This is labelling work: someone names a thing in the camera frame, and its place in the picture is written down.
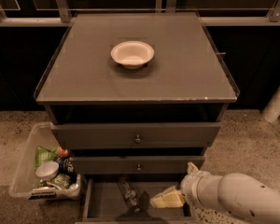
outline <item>white bowl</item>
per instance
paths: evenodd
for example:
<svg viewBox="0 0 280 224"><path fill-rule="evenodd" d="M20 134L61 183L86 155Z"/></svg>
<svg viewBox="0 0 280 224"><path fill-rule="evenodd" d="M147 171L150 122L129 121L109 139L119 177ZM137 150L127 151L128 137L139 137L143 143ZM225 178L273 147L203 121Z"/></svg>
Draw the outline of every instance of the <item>white bowl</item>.
<svg viewBox="0 0 280 224"><path fill-rule="evenodd" d="M36 169L36 175L43 180L51 180L58 174L59 164L56 161L48 161Z"/></svg>
<svg viewBox="0 0 280 224"><path fill-rule="evenodd" d="M126 41L119 43L111 50L111 57L116 63L128 69L140 68L154 56L154 49L141 41Z"/></svg>

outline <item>drawer knob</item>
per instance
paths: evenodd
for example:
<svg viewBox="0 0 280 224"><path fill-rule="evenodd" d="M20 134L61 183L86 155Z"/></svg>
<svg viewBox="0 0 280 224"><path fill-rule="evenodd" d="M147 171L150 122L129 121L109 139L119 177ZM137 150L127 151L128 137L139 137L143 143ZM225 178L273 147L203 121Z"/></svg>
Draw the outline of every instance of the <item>drawer knob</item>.
<svg viewBox="0 0 280 224"><path fill-rule="evenodd" d="M141 137L140 137L139 134L134 138L134 142L135 142L136 144L140 144L140 143L141 143Z"/></svg>
<svg viewBox="0 0 280 224"><path fill-rule="evenodd" d="M142 171L142 167L140 164L137 165L137 168L136 168L137 172L141 172Z"/></svg>

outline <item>bottle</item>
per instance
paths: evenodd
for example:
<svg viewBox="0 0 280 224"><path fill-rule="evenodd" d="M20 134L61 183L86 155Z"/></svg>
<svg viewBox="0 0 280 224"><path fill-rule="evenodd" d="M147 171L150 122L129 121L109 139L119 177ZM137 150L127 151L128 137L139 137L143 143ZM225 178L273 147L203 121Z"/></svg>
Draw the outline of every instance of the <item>bottle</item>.
<svg viewBox="0 0 280 224"><path fill-rule="evenodd" d="M118 181L119 190L123 196L129 209L134 210L134 212L140 211L140 204L138 199L138 194L132 186L127 176L120 176Z"/></svg>

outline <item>drawer front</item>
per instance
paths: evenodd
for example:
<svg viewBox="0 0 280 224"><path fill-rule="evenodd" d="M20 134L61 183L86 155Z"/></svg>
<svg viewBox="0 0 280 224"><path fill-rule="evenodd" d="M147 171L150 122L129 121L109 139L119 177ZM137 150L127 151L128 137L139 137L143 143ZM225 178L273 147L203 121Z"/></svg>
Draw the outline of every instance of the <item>drawer front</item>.
<svg viewBox="0 0 280 224"><path fill-rule="evenodd" d="M220 123L64 124L51 129L67 149L206 147Z"/></svg>
<svg viewBox="0 0 280 224"><path fill-rule="evenodd" d="M202 166L204 157L73 157L76 172L88 175L184 174L188 162Z"/></svg>

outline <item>clutter in bin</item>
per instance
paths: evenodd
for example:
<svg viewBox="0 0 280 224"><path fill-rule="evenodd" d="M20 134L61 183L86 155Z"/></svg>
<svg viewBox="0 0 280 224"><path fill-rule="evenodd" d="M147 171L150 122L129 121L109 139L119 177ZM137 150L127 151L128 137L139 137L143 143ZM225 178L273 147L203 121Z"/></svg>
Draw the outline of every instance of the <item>clutter in bin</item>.
<svg viewBox="0 0 280 224"><path fill-rule="evenodd" d="M57 163L58 172L51 176L49 180L42 178L38 188L54 187L58 190L75 189L77 187L77 173L74 170L67 150L61 147L54 147L52 150L38 146L35 150L35 168L39 171L44 166L49 166L50 162Z"/></svg>
<svg viewBox="0 0 280 224"><path fill-rule="evenodd" d="M59 172L59 164L56 161L47 161L36 169L36 175L43 180L51 180Z"/></svg>

